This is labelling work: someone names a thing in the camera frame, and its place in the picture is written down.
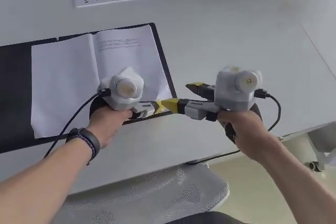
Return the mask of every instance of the right hand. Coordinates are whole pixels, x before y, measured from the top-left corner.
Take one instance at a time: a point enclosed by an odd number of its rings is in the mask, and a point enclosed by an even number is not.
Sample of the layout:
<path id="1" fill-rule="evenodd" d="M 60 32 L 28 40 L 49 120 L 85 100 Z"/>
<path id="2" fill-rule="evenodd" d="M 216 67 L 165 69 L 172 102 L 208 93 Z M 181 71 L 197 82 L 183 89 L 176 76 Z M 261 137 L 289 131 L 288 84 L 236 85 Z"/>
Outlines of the right hand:
<path id="1" fill-rule="evenodd" d="M 259 116 L 253 111 L 221 111 L 218 121 L 223 127 L 227 122 L 232 124 L 236 132 L 237 147 L 255 161 L 260 162 L 263 157 L 280 146 L 279 140 L 267 131 Z"/>

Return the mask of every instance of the black watch strap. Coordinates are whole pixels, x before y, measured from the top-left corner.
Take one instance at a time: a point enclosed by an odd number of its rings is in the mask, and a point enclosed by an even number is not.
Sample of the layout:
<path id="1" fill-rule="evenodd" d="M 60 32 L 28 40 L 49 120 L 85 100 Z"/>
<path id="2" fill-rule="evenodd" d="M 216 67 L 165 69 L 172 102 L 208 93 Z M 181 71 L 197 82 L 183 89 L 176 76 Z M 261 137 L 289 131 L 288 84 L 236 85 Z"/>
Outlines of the black watch strap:
<path id="1" fill-rule="evenodd" d="M 90 161 L 93 160 L 97 156 L 97 154 L 100 151 L 100 143 L 99 143 L 99 140 L 96 138 L 96 136 L 93 135 L 90 131 L 88 131 L 85 128 L 80 128 L 80 129 L 74 128 L 69 132 L 66 143 L 74 138 L 82 139 L 92 149 L 92 157 Z"/>

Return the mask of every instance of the paper sheet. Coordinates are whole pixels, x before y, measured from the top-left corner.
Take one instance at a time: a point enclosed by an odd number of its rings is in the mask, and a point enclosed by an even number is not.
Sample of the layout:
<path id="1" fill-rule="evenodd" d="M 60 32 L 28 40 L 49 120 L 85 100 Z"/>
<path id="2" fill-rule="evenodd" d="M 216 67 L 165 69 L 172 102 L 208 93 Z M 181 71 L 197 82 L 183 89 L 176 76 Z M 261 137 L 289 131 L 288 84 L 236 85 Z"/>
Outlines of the paper sheet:
<path id="1" fill-rule="evenodd" d="M 99 79 L 132 67 L 144 80 L 142 101 L 171 98 L 152 29 L 106 30 L 94 36 Z"/>
<path id="2" fill-rule="evenodd" d="M 32 47 L 32 117 L 35 137 L 58 135 L 99 80 L 132 67 L 144 79 L 143 101 L 171 98 L 150 26 L 107 30 Z M 86 127 L 89 105 L 69 125 Z"/>
<path id="3" fill-rule="evenodd" d="M 97 66 L 92 35 L 32 46 L 32 117 L 35 137 L 55 136 L 78 108 L 96 93 Z M 87 126 L 89 106 L 69 125 Z"/>

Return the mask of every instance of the black cable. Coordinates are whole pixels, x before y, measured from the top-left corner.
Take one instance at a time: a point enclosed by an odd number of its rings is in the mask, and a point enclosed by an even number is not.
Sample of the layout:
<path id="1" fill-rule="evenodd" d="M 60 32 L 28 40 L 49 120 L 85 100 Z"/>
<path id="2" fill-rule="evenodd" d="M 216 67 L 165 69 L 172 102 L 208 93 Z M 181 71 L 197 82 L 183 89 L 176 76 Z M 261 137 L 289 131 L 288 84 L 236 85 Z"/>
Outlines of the black cable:
<path id="1" fill-rule="evenodd" d="M 272 126 L 270 128 L 268 128 L 268 131 L 271 131 L 273 130 L 273 128 L 278 124 L 278 122 L 280 121 L 280 118 L 281 118 L 281 105 L 280 105 L 280 102 L 271 94 L 267 94 L 266 97 L 269 97 L 271 98 L 273 101 L 275 101 L 275 103 L 277 104 L 278 106 L 278 117 L 276 119 L 276 121 L 274 122 L 274 124 L 272 124 Z"/>
<path id="2" fill-rule="evenodd" d="M 267 93 L 267 91 L 263 90 L 263 89 L 256 90 L 255 97 L 262 98 L 262 99 L 271 98 L 273 101 L 276 102 L 276 104 L 278 106 L 278 117 L 277 117 L 276 121 L 274 122 L 274 124 L 272 124 L 272 126 L 268 129 L 268 131 L 271 131 L 280 121 L 280 118 L 281 118 L 281 104 L 273 95 Z M 191 162 L 188 162 L 186 164 L 187 165 L 197 165 L 197 164 L 200 164 L 200 163 L 208 162 L 208 161 L 216 159 L 216 158 L 225 157 L 225 156 L 236 154 L 236 153 L 239 153 L 239 152 L 240 152 L 240 150 L 237 150 L 237 151 L 234 151 L 234 152 L 209 157 L 207 159 L 202 159 L 200 161 L 191 161 Z"/>
<path id="3" fill-rule="evenodd" d="M 67 127 L 70 125 L 70 123 L 72 123 L 72 121 L 75 119 L 75 117 L 78 115 L 78 113 L 86 106 L 88 105 L 89 102 L 91 102 L 94 98 L 99 96 L 99 92 L 94 94 L 93 96 L 91 96 L 91 98 L 89 100 L 87 100 L 76 112 L 75 114 L 72 116 L 72 118 L 68 121 L 68 123 L 64 126 L 63 130 L 61 131 L 61 133 L 59 133 L 59 136 L 63 135 L 63 133 L 65 132 L 65 130 L 67 129 Z M 57 144 L 59 140 L 55 140 L 53 142 L 53 144 L 51 145 L 51 147 L 49 148 L 49 150 L 47 151 L 46 155 L 44 155 L 43 158 L 46 158 L 50 152 L 53 150 L 53 148 L 55 147 L 55 145 Z"/>

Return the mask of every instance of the floor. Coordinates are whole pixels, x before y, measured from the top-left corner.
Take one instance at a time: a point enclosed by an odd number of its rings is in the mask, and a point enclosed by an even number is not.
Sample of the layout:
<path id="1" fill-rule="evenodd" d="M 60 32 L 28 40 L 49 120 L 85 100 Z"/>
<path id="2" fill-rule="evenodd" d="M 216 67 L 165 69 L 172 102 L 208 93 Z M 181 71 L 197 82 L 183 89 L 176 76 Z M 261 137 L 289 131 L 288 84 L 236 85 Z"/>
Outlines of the floor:
<path id="1" fill-rule="evenodd" d="M 302 163 L 316 160 L 308 135 L 284 142 Z M 230 186 L 230 196 L 217 209 L 246 223 L 296 223 L 284 198 L 265 170 L 246 156 L 210 165 Z M 328 167 L 316 177 L 336 194 L 336 169 Z"/>

